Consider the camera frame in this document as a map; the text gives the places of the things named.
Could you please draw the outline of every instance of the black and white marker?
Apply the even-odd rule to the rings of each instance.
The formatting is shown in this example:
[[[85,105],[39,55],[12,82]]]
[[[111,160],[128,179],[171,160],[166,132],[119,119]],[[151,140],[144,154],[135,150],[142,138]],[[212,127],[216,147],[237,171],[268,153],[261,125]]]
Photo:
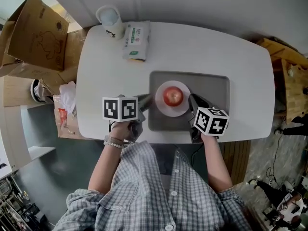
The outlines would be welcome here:
[[[138,119],[138,98],[103,98],[103,119],[117,122]]]
[[[199,107],[193,126],[205,135],[222,136],[228,122],[229,116],[225,111]]]

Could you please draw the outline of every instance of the cable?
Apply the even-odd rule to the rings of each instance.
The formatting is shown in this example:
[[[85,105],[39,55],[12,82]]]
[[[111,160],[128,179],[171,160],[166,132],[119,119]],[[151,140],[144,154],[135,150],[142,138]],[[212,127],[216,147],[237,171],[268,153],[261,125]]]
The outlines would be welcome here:
[[[275,181],[275,183],[277,184],[277,186],[279,187],[279,189],[281,190],[282,188],[281,188],[281,186],[278,184],[278,182],[277,182],[277,180],[276,180],[276,177],[275,177],[275,162],[276,162],[276,156],[277,156],[277,152],[278,152],[278,149],[279,149],[279,141],[280,141],[280,139],[282,138],[282,135],[280,136],[280,138],[278,139],[278,142],[277,142],[277,149],[276,149],[276,153],[275,153],[275,157],[274,157],[274,162],[273,162],[273,165],[272,165],[272,167],[268,167],[268,169],[266,170],[266,173],[265,173],[265,175],[266,175],[266,177],[272,177],[273,176],[273,180]],[[286,191],[288,192],[289,191],[289,193],[291,194],[293,191],[292,190],[289,190],[289,189],[286,189]]]
[[[110,123],[110,121],[109,121],[109,132],[111,132],[111,126],[113,125],[115,123],[115,121],[114,122],[112,122],[112,123]]]
[[[277,183],[274,174],[275,174],[276,156],[277,156],[277,152],[278,152],[278,149],[279,149],[279,141],[280,141],[281,138],[282,138],[282,135],[281,135],[280,138],[278,139],[277,149],[276,149],[276,153],[275,153],[273,165],[272,165],[272,167],[268,167],[268,169],[266,170],[266,173],[265,173],[266,177],[268,177],[268,178],[273,176],[274,181],[276,182],[276,184],[279,186],[280,189],[281,189],[281,187],[280,187],[280,185]]]
[[[179,149],[179,147],[177,147],[175,144],[173,144],[177,149]]]
[[[203,143],[200,145],[200,147],[199,147],[197,150],[195,150],[195,151],[193,152],[193,154],[192,154],[192,156],[191,156],[191,165],[192,165],[192,167],[193,167],[193,165],[194,165],[194,157],[195,157],[195,155],[201,150],[202,147],[203,147]]]

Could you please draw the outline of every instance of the apple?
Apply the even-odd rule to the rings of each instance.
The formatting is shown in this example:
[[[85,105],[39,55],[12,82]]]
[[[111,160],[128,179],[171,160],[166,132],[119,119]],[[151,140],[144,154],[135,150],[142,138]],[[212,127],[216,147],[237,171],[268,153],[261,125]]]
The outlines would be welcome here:
[[[168,87],[163,93],[164,102],[171,107],[180,105],[183,102],[184,95],[178,87]]]

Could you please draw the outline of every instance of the gray tray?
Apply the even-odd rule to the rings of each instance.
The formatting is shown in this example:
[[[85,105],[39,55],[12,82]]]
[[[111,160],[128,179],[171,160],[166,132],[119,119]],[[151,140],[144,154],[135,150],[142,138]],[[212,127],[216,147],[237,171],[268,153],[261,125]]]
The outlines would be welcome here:
[[[218,106],[229,114],[230,82],[225,76],[153,71],[150,74],[150,93],[155,97],[157,89],[166,81],[177,80],[184,83],[191,93],[198,94],[213,105]],[[189,119],[192,117],[188,110],[178,117],[168,117],[162,114],[154,103],[149,108],[149,129],[152,131],[189,131]]]

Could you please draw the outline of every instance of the plaid shirt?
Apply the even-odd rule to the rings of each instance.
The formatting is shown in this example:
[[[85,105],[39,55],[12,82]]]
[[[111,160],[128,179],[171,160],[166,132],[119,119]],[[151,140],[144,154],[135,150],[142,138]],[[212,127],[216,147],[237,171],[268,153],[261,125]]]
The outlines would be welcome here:
[[[148,142],[123,149],[111,190],[78,189],[67,198],[57,230],[251,230],[241,197],[229,189],[215,193],[176,151],[167,197]]]

